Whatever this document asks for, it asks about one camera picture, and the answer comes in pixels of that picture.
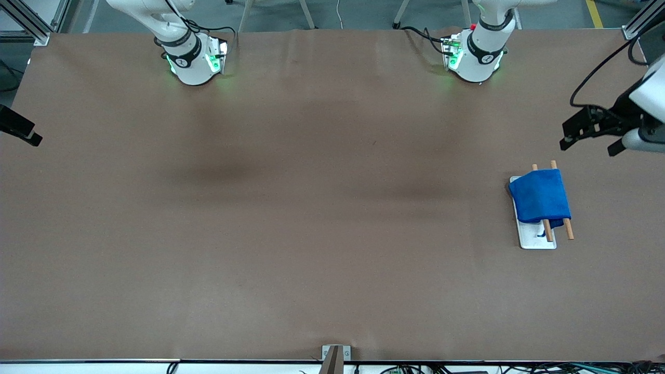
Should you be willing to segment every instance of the black band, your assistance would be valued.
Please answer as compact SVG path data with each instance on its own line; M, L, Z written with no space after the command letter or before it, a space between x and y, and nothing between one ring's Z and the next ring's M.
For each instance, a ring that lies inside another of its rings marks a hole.
M478 59L478 63L481 65L487 65L491 64L494 59L496 59L501 52L503 52L503 47L501 47L498 51L494 52L488 52L483 49L478 48L477 45L473 42L473 31L469 34L469 38L466 39L466 44L469 46L469 52L471 52L472 55L474 55Z
M182 38L178 39L177 41L163 41L163 40L157 39L156 37L155 37L155 40L159 41L160 45L162 47L178 47L180 45L183 45L183 44L187 43L187 39L190 38L191 34L192 34L192 30L188 29L187 33L185 33L185 35Z
M171 55L169 53L168 57L169 60L171 60L171 62L176 64L178 67L185 68L185 67L190 67L192 65L192 61L194 61L194 59L198 57L200 53L201 53L201 39L196 37L196 45L194 45L194 48L191 51L180 56Z
M485 29L485 30L490 30L490 31L501 31L505 29L506 26L510 23L510 21L513 20L513 10L508 9L508 12L505 14L505 19L503 20L503 23L500 25L490 25L489 23L485 23L483 19L480 19L480 26Z

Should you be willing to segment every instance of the black clamp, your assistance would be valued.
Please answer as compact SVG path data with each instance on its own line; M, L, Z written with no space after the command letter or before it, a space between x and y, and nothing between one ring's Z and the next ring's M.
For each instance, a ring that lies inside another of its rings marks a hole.
M23 140L31 146L38 146L42 137L33 129L35 124L24 116L0 104L0 131Z

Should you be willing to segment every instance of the metal bracket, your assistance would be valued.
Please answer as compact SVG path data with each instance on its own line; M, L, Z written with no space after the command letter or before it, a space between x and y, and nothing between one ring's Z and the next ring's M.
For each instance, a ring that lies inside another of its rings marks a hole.
M49 40L51 40L51 33L46 33L46 39L35 39L33 44L35 47L46 47L49 45Z
M665 0L651 0L651 2L644 6L635 17L621 27L624 38L626 38L626 40L631 40L637 36L663 11L665 11Z
M325 360L331 347L341 347L344 361L351 361L351 346L340 344L326 344L321 346L321 359Z
M344 374L345 352L348 352L348 356L351 357L351 346L324 345L321 349L325 352L325 360L323 360L319 374Z

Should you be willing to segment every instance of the green led light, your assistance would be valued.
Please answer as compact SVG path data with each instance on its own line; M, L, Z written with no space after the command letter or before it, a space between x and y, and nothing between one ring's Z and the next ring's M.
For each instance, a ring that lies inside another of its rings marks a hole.
M460 48L457 50L454 56L450 57L450 64L448 64L449 68L456 70L460 65L462 57L464 57L464 54L462 53L462 49Z
M176 73L176 68L173 67L173 63L171 62L171 58L169 58L168 55L166 55L166 60L168 61L168 64L171 66L171 73Z
M205 57L208 62L208 65L210 66L210 70L213 73L217 73L220 70L219 59L215 56L209 56L209 55L206 55Z

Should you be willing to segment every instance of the wire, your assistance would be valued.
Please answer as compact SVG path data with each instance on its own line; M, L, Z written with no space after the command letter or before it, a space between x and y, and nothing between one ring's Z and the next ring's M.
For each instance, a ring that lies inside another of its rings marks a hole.
M411 30L411 31L414 31L416 34L418 34L418 35L420 35L421 37L423 37L423 38L429 40L429 41L430 41L430 44L432 44L432 48L434 48L435 51L441 53L442 55L446 55L446 56L452 56L452 55L453 55L451 52L443 52L441 49L437 48L436 44L434 44L434 42L441 43L441 39L450 38L450 35L446 35L445 37L440 37L440 38L433 38L433 37L430 35L429 30L427 30L427 27L425 27L422 31L420 31L420 30L418 30L418 29L415 28L415 27L404 26L404 27L402 27L400 30Z
M635 56L632 54L632 49L635 48L635 44L637 44L637 39L639 36L635 36L630 40L630 46L628 47L628 60L630 60L631 63L634 63L635 65L640 65L640 66L646 66L649 65L648 63L644 61L637 61L635 59Z
M342 16L339 15L339 0L337 0L337 7L335 8L337 11L337 18L339 18L339 27L344 30L344 23L342 22Z
M400 367L399 367L399 366L394 366L394 367L388 368L388 369L386 369L386 370L383 370L383 371L382 371L381 373L379 373L379 374L386 374L386 373L389 373L389 372L391 372L391 371L393 371L393 370L395 370L395 369L399 370Z
M16 83L13 86L9 87L8 89L1 89L0 93L10 93L11 91L17 90L19 88L19 85L21 84L21 79L19 77L17 77L16 73L23 74L23 71L20 71L19 69L14 69L13 67L10 67L3 60L0 60L0 65L2 65L2 67L7 69L7 72L9 73L9 75L11 75L11 77L14 78L14 81L16 81Z
M569 101L571 106L573 106L573 107L575 107L575 108L585 108L585 107L588 107L588 106L589 106L589 107L593 107L593 108L597 108L597 109L603 109L603 110L606 110L605 108L603 108L603 107L601 107L601 106L599 106L599 105L595 105L595 104L577 104L577 103L575 102L575 97L576 97L577 94L580 92L580 90L581 90L581 89L587 84L587 82L589 81L589 79L591 79L591 77L593 77L593 76L594 76L594 75L595 75L595 74L596 74L596 73L597 73L597 72L598 72L603 66L605 66L605 64L607 64L611 59L613 59L614 56L618 55L619 52L623 51L623 50L624 50L629 44L630 44L630 42L626 42L626 43L623 44L621 47L619 47L616 51L612 52L611 55L609 55L608 57L605 57L605 60L601 61L601 62L598 64L598 66L596 66L596 67L591 71L591 73L589 73L589 75L587 75L587 77L584 78L584 80L582 81L582 83L580 83L580 85L577 86L577 88L575 89L575 91L573 91L573 94L571 95L571 99L570 99L570 101Z
M168 364L168 367L166 368L166 374L174 374L176 370L178 370L178 364L179 362L171 362Z
M423 30L423 32L425 32L425 35L427 35L427 39L430 40L430 44L432 44L432 48L434 48L435 51L441 53L442 55L446 55L446 56L452 56L453 55L451 52L443 52L441 49L436 47L436 44L434 44L434 40L432 40L432 37L430 36L430 32L427 30L427 27L425 27L422 30Z
M168 5L168 7L171 9L171 11L172 11L175 15L177 15L177 16L182 20L182 22L185 24L185 27L187 27L187 29L188 29L189 31L191 31L191 32L193 32L193 33L195 33L195 34L196 34L196 33L200 33L200 32L202 32L202 31L209 31L209 32L210 32L210 31L231 30L231 32L233 33L233 40L229 43L229 52L231 52L232 44L234 44L235 41L236 41L236 39L237 39L237 32L235 31L235 29L234 29L233 27L230 27L230 26L222 26L222 27L203 27L203 26L199 25L198 23L192 21L191 19L185 18L185 16L183 16L183 15L178 11L178 9L175 8L175 7L171 4L171 1L170 1L170 0L164 0L164 2L166 2L166 5Z
M415 32L416 34L420 35L421 37L423 37L423 38L425 38L425 39L429 39L429 40L431 40L431 41L439 41L439 42L441 41L441 39L438 39L438 38L432 38L432 37L427 36L427 34L423 33L421 30L418 30L418 29L415 28L415 27L404 26L404 27L400 28L400 30L409 30L409 31L413 31L413 32Z

